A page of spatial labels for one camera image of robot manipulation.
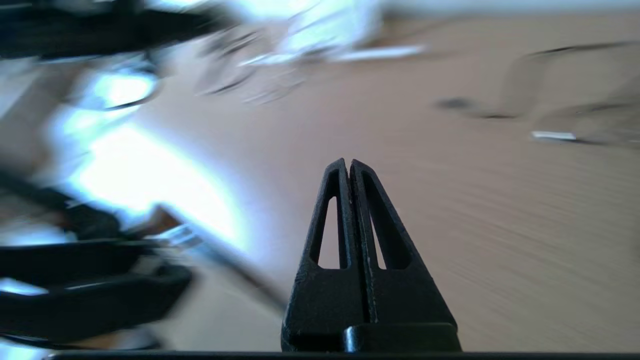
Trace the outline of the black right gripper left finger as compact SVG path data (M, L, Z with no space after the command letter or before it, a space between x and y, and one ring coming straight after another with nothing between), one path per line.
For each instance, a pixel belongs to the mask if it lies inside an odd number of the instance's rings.
M339 267L319 264L329 203L336 200ZM324 170L281 326L284 351L342 351L343 333L365 321L361 255L346 162Z

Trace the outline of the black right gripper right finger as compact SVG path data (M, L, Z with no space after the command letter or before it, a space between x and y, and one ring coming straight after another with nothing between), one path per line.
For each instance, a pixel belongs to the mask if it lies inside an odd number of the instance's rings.
M374 324L450 324L455 318L377 173L350 164L365 314Z

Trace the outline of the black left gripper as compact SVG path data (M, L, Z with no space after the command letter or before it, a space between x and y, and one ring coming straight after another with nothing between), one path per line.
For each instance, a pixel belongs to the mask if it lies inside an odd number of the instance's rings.
M1 277L43 289L1 292L1 333L78 342L164 319L194 280L151 241L102 239L1 248Z

